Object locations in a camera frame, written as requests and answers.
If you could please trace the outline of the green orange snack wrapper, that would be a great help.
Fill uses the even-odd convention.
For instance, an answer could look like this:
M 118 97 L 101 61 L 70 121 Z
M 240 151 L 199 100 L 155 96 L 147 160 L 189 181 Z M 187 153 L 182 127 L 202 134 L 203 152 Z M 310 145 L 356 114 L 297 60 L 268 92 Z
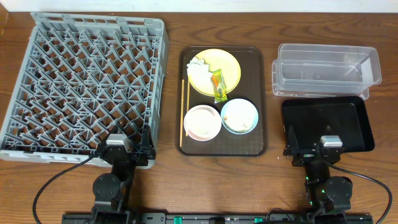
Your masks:
M 222 70 L 218 69 L 213 72 L 211 76 L 211 82 L 213 85 L 213 91 L 215 95 L 215 103 L 227 101 L 228 97 L 226 94 L 226 86 L 223 79 Z

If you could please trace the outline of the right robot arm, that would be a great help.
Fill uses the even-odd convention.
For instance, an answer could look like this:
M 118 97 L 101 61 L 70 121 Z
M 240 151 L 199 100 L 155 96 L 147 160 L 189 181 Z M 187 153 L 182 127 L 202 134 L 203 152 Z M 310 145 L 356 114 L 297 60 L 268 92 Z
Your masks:
M 340 160 L 343 143 L 339 136 L 322 136 L 312 148 L 304 149 L 290 126 L 283 155 L 292 158 L 294 167 L 305 169 L 305 188 L 312 209 L 306 214 L 310 223 L 346 223 L 345 211 L 351 208 L 352 181 L 347 177 L 331 176 L 330 167 Z

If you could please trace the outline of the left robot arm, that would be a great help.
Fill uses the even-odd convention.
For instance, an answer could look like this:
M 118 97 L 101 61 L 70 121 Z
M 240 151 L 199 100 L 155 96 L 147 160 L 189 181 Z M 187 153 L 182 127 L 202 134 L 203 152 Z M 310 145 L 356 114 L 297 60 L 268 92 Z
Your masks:
M 128 209 L 128 201 L 137 167 L 148 166 L 156 152 L 150 127 L 141 137 L 141 145 L 130 142 L 126 133 L 115 126 L 97 145 L 99 157 L 112 165 L 111 172 L 100 175 L 93 183 L 95 196 L 92 223 L 140 223 L 140 215 Z

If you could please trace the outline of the light blue bowl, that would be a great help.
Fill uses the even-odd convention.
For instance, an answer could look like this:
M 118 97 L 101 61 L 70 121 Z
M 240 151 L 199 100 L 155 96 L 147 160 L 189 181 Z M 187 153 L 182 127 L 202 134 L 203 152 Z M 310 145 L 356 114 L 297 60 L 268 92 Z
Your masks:
M 221 109 L 223 126 L 233 134 L 250 133 L 259 121 L 257 108 L 248 100 L 229 100 Z

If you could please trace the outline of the white paper napkin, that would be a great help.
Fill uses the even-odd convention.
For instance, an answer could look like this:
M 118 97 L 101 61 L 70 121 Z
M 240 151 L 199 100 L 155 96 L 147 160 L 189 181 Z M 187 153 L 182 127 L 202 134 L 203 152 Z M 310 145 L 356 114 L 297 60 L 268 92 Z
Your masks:
M 200 92 L 207 93 L 211 88 L 210 66 L 203 59 L 193 57 L 187 64 L 187 75 L 191 85 Z

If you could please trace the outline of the pink white bowl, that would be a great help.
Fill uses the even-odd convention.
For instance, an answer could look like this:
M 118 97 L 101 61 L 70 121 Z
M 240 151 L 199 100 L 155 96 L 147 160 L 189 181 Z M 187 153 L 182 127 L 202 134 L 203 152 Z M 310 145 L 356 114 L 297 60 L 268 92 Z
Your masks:
M 221 130 L 221 116 L 212 106 L 198 105 L 189 109 L 183 120 L 186 135 L 196 141 L 209 141 Z

